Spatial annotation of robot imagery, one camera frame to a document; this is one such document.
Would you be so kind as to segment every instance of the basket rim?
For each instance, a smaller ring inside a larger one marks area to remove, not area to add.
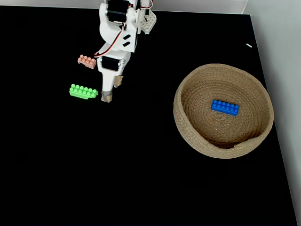
[[[185,111],[183,109],[183,105],[182,105],[182,89],[183,89],[184,85],[186,84],[186,82],[190,78],[192,78],[197,72],[199,72],[201,70],[204,70],[204,69],[207,69],[207,68],[210,68],[210,67],[228,68],[230,70],[234,70],[234,71],[236,71],[238,73],[244,74],[245,76],[250,77],[256,83],[258,83],[258,85],[259,85],[260,89],[262,90],[262,92],[265,92],[264,96],[267,98],[267,102],[268,102],[267,107],[269,108],[270,118],[269,118],[269,122],[268,122],[266,128],[264,129],[264,131],[259,136],[251,138],[251,139],[246,140],[244,142],[241,142],[241,143],[235,145],[232,148],[228,148],[228,149],[227,148],[220,148],[220,147],[217,147],[217,146],[209,143],[192,126],[190,120],[188,119],[188,117],[187,117],[187,115],[186,115],[186,113],[185,113]],[[203,146],[205,146],[205,147],[208,148],[208,150],[202,152],[202,151],[197,150],[195,147],[193,147],[193,148],[196,149],[198,152],[201,152],[201,153],[203,153],[205,155],[208,155],[210,157],[215,157],[215,158],[225,158],[225,159],[236,158],[236,157],[239,157],[239,156],[242,156],[242,155],[245,155],[245,154],[251,152],[251,151],[249,151],[249,152],[245,153],[243,151],[240,152],[239,150],[242,150],[246,146],[254,145],[254,144],[257,144],[257,143],[259,145],[265,139],[265,137],[269,134],[270,130],[272,129],[273,122],[274,122],[274,111],[273,111],[272,102],[270,100],[270,97],[269,97],[269,94],[268,94],[267,90],[264,88],[264,86],[261,84],[261,82],[258,81],[251,74],[249,74],[249,73],[247,73],[247,72],[245,72],[243,70],[237,69],[237,68],[229,66],[229,65],[223,65],[223,64],[208,64],[208,65],[203,65],[203,66],[200,66],[200,67],[196,68],[191,73],[189,73],[188,76],[186,76],[184,78],[184,80],[181,82],[181,84],[179,85],[179,87],[177,89],[177,92],[176,92],[176,95],[175,95],[175,98],[174,98],[174,109],[175,109],[175,107],[177,107],[178,110],[180,111],[180,115],[183,118],[183,121],[184,121],[185,125],[187,126],[187,129],[182,130],[182,127],[179,125],[179,123],[177,122],[177,120],[175,118],[175,112],[174,112],[174,119],[175,119],[177,128],[178,128],[179,132],[181,133],[182,137],[186,140],[187,143],[189,143],[189,141],[186,139],[187,132],[184,132],[184,131],[189,131],[191,133],[191,135],[193,135],[194,137],[196,137],[197,140],[200,141]]]

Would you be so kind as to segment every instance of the pink lego brick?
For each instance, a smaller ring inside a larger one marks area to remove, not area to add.
[[[78,63],[82,63],[84,66],[94,69],[96,65],[96,60],[91,59],[90,57],[80,55],[80,58],[77,60]]]

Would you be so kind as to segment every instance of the green lego brick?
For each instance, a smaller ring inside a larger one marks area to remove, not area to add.
[[[95,98],[98,95],[96,89],[88,89],[87,87],[79,85],[71,85],[70,91],[71,96],[79,97],[88,100],[88,98]]]

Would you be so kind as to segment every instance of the red wire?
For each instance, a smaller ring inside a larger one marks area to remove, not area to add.
[[[120,34],[122,33],[123,28],[124,28],[124,27],[122,27],[122,30],[121,30],[121,31],[119,32],[119,34],[116,36],[116,38],[115,38],[114,42],[112,43],[112,45],[111,45],[106,51],[104,51],[104,52],[101,53],[101,54],[96,55],[96,53],[98,53],[98,51],[97,51],[96,53],[94,53],[94,57],[100,57],[100,56],[102,56],[102,55],[108,53],[108,52],[112,49],[113,45],[114,45],[115,42],[117,41],[117,39],[118,39],[118,37],[120,36]]]
[[[151,0],[151,2],[152,2],[152,5],[151,5],[151,6],[148,6],[148,7],[141,7],[141,8],[151,8],[151,7],[154,5],[154,1]]]

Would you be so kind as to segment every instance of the white wall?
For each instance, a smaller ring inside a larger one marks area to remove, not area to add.
[[[103,0],[0,0],[0,5],[99,8]],[[242,13],[247,0],[154,0],[153,10]]]
[[[295,214],[301,225],[301,0],[249,0],[245,13],[252,18]]]

